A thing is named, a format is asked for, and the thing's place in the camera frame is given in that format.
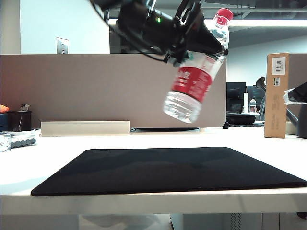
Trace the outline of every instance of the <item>computer monitor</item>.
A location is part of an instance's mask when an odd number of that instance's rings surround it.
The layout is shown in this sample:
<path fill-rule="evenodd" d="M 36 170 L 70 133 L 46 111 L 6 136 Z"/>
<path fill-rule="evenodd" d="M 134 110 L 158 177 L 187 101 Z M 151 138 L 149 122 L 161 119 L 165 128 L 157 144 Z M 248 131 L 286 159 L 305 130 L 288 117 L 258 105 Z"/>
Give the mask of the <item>computer monitor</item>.
<path fill-rule="evenodd" d="M 241 113 L 244 103 L 245 82 L 226 83 L 226 112 Z"/>
<path fill-rule="evenodd" d="M 255 85 L 248 85 L 247 92 L 248 92 L 248 101 L 250 102 L 250 100 L 254 98 L 256 100 L 257 111 L 259 111 L 261 106 L 261 101 L 265 96 L 265 92 L 262 89 L 257 88 Z"/>

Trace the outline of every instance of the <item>red bottle label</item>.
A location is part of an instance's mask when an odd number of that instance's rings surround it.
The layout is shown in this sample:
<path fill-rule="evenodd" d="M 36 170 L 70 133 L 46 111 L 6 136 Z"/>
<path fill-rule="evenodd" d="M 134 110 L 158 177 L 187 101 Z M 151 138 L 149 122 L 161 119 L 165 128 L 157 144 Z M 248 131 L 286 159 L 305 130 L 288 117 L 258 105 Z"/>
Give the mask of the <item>red bottle label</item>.
<path fill-rule="evenodd" d="M 202 103 L 211 84 L 211 76 L 201 69 L 180 67 L 172 90 L 187 94 Z"/>

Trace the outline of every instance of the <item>orange object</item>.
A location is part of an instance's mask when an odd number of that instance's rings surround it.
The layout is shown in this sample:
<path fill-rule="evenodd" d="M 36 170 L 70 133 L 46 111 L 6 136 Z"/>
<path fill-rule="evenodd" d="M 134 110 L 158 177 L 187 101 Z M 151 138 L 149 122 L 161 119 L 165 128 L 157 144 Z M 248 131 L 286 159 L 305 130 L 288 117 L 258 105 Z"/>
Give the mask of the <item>orange object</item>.
<path fill-rule="evenodd" d="M 0 113 L 1 114 L 6 113 L 9 110 L 10 110 L 9 107 L 6 107 L 6 106 L 0 104 Z"/>

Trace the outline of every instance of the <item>clear plastic bottle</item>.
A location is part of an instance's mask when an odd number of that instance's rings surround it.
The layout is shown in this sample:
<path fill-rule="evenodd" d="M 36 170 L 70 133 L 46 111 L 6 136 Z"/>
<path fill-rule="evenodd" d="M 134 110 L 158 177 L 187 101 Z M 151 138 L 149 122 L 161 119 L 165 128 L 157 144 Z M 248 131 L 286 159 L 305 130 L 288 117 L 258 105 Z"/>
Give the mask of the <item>clear plastic bottle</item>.
<path fill-rule="evenodd" d="M 256 110 L 257 110 L 257 103 L 256 100 L 253 98 L 249 101 L 249 112 L 251 114 L 254 114 L 256 113 Z"/>
<path fill-rule="evenodd" d="M 232 18 L 232 12 L 222 8 L 216 13 L 214 23 L 206 25 L 225 48 L 228 48 L 228 23 Z M 196 121 L 205 94 L 224 59 L 225 56 L 189 52 L 189 59 L 180 66 L 172 89 L 166 96 L 163 111 L 185 123 Z"/>

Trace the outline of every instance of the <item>white wall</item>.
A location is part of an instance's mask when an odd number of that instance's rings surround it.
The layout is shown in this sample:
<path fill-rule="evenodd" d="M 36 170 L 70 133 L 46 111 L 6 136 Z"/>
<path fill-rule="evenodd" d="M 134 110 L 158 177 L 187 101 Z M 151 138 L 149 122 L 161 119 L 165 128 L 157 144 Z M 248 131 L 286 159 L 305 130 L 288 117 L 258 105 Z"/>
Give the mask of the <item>white wall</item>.
<path fill-rule="evenodd" d="M 56 37 L 71 54 L 108 54 L 109 29 L 89 0 L 20 0 L 22 54 L 55 54 Z"/>
<path fill-rule="evenodd" d="M 229 49 L 227 81 L 254 85 L 259 77 L 266 77 L 267 55 L 283 52 L 307 53 L 307 36 Z"/>
<path fill-rule="evenodd" d="M 20 54 L 19 0 L 0 1 L 1 54 Z"/>

